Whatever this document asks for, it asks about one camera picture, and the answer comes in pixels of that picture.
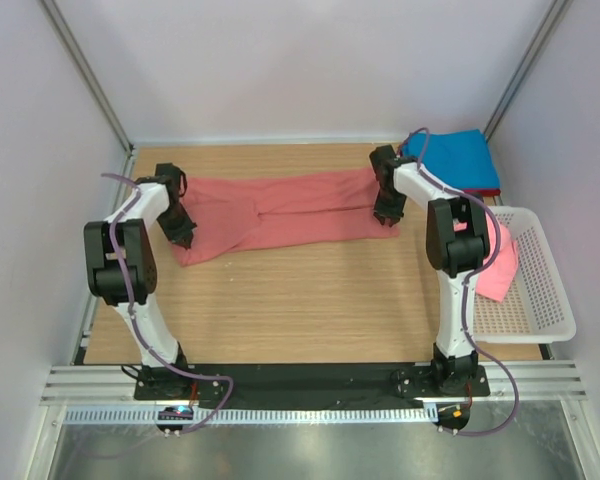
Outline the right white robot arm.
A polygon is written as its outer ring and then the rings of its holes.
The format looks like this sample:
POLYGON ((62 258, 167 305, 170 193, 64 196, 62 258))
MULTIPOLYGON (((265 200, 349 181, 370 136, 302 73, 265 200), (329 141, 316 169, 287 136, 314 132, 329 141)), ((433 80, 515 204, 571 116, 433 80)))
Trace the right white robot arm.
POLYGON ((408 199, 426 213, 426 256, 440 296, 430 382, 441 395, 460 395, 478 374, 474 303, 479 274, 492 259, 488 225, 494 217, 483 201, 452 189, 390 145, 375 148, 369 159, 379 186, 373 215, 381 225, 400 222, 408 199))

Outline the salmon pink t-shirt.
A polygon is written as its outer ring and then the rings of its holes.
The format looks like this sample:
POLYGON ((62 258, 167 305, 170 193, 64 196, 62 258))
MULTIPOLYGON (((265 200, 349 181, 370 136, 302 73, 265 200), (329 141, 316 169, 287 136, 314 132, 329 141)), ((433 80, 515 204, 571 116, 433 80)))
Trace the salmon pink t-shirt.
POLYGON ((260 179, 188 179, 182 199, 197 224, 190 248, 173 246, 189 267, 226 253, 400 235, 373 216, 378 185, 369 167, 260 179))

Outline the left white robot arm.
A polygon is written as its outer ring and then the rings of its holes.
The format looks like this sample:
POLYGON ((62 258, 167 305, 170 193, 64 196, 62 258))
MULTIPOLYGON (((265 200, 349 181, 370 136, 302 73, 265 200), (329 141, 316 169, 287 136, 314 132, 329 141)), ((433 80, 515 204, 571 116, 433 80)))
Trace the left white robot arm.
POLYGON ((186 176, 172 163, 159 164, 152 176, 137 180, 104 176, 129 186, 131 194, 106 219, 84 227, 89 289, 123 318, 139 348, 141 365, 121 367, 136 382, 134 397, 184 399, 194 392, 196 381, 158 306, 158 268, 149 230, 157 224, 172 245, 192 246, 196 224, 182 204, 186 176))

